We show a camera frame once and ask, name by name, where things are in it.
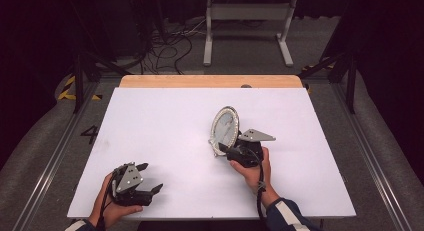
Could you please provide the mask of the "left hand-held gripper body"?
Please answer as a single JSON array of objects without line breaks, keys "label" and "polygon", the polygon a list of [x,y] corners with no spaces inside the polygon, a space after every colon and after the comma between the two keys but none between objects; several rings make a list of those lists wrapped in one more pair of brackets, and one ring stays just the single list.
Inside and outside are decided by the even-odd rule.
[{"label": "left hand-held gripper body", "polygon": [[112,172],[111,195],[120,206],[149,206],[153,195],[150,191],[137,191],[143,182],[134,162],[121,165]]}]

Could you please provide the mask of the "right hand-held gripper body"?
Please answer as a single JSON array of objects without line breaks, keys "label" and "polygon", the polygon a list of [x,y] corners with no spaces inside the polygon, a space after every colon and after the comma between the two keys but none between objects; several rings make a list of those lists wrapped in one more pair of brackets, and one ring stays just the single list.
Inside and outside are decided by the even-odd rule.
[{"label": "right hand-held gripper body", "polygon": [[235,143],[226,149],[228,160],[235,160],[245,168],[256,167],[263,161],[262,141],[276,138],[255,129],[240,133]]}]

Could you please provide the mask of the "oval silver-framed mirror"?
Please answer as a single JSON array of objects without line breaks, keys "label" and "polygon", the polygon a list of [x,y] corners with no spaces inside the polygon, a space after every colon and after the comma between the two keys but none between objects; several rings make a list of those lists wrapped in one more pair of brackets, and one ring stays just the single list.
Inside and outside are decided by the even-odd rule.
[{"label": "oval silver-framed mirror", "polygon": [[226,153],[219,150],[218,144],[222,143],[230,148],[235,144],[238,135],[238,113],[232,106],[225,106],[215,116],[208,140],[214,152],[214,156],[225,156]]}]

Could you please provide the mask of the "person's right hand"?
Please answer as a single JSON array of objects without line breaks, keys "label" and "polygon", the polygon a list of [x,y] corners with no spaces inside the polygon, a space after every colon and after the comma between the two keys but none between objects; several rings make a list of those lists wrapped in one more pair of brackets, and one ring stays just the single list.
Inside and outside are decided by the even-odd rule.
[{"label": "person's right hand", "polygon": [[262,171],[263,181],[265,183],[265,191],[271,191],[271,166],[269,161],[269,150],[266,147],[262,148],[263,161],[262,166],[256,166],[251,168],[245,168],[237,161],[231,160],[230,165],[234,170],[241,174],[245,178],[245,182],[248,187],[256,193],[259,189],[260,174]]}]

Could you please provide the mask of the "person's left hand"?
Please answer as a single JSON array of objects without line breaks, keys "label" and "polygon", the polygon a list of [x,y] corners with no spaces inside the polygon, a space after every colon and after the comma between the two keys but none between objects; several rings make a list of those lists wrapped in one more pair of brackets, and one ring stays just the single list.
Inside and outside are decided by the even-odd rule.
[{"label": "person's left hand", "polygon": [[115,223],[117,223],[122,217],[141,212],[143,210],[142,206],[133,205],[133,206],[120,206],[111,201],[110,197],[106,197],[108,193],[108,183],[112,177],[112,174],[109,173],[103,181],[101,189],[96,197],[96,200],[93,205],[92,212],[88,217],[88,220],[96,227],[99,221],[100,216],[104,217],[105,227],[110,228]]}]

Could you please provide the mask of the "white board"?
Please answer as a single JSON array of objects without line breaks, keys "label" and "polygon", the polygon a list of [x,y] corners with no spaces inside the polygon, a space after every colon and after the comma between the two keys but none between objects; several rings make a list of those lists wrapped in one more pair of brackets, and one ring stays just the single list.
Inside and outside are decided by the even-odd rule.
[{"label": "white board", "polygon": [[255,219],[256,199],[241,175],[209,144],[213,119],[234,107],[241,130],[267,143],[272,185],[314,218],[352,217],[355,209],[314,107],[303,88],[117,88],[70,204],[90,214],[104,177],[145,163],[141,189],[162,187],[139,220]]}]

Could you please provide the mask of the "wooden table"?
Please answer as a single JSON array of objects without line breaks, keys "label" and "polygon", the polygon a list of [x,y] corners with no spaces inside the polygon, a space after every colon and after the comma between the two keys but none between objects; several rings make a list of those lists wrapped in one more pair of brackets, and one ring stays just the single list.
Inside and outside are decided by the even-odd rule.
[{"label": "wooden table", "polygon": [[302,88],[296,75],[126,75],[120,88]]}]

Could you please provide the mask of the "black metal stand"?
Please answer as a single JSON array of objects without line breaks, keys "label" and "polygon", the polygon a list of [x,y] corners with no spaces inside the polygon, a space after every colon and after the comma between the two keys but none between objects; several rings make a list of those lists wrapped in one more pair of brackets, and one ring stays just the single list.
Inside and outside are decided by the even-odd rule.
[{"label": "black metal stand", "polygon": [[307,68],[298,74],[300,79],[311,76],[312,74],[326,68],[329,65],[333,65],[330,74],[327,79],[331,83],[340,83],[344,76],[347,76],[347,87],[346,87],[346,105],[348,110],[354,114],[354,94],[356,84],[356,70],[357,62],[353,53],[340,53],[333,57],[323,59],[316,65]]},{"label": "black metal stand", "polygon": [[75,77],[76,88],[76,103],[74,113],[78,113],[85,102],[83,81],[84,74],[86,74],[90,82],[98,82],[101,78],[100,69],[96,66],[96,63],[102,64],[107,69],[114,71],[121,76],[129,75],[129,72],[125,69],[92,52],[81,51],[74,56],[73,61],[73,75]]}]

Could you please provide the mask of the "white metal stand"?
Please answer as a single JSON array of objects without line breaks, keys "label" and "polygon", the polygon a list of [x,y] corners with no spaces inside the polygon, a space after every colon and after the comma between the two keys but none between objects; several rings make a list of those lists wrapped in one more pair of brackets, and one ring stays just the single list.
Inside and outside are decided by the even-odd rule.
[{"label": "white metal stand", "polygon": [[280,52],[287,67],[294,65],[286,38],[295,12],[297,0],[283,3],[215,3],[213,0],[206,1],[206,38],[203,64],[212,64],[212,21],[213,20],[273,20],[282,21],[284,26],[280,33],[276,34]]}]

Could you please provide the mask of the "aluminium rail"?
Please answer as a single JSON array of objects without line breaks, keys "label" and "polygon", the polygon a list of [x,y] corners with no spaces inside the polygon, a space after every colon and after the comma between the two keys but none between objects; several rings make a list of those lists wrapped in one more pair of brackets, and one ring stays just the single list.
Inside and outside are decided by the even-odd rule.
[{"label": "aluminium rail", "polygon": [[63,160],[65,151],[70,144],[72,135],[81,120],[87,106],[89,99],[92,98],[94,92],[98,87],[97,82],[89,82],[86,86],[86,89],[83,91],[84,101],[82,102],[80,108],[76,113],[74,113],[66,128],[62,134],[56,148],[49,159],[46,167],[41,173],[40,177],[37,180],[37,183],[29,197],[24,209],[22,210],[19,218],[15,222],[12,231],[27,231],[29,225],[31,224],[39,206],[41,205],[56,173]]},{"label": "aluminium rail", "polygon": [[342,87],[339,84],[331,84],[331,88],[350,123],[356,139],[359,142],[361,155],[396,230],[412,231],[411,225],[394,194],[391,184],[377,160],[370,143],[368,142],[358,119],[350,111],[346,104],[346,95],[344,94]]}]

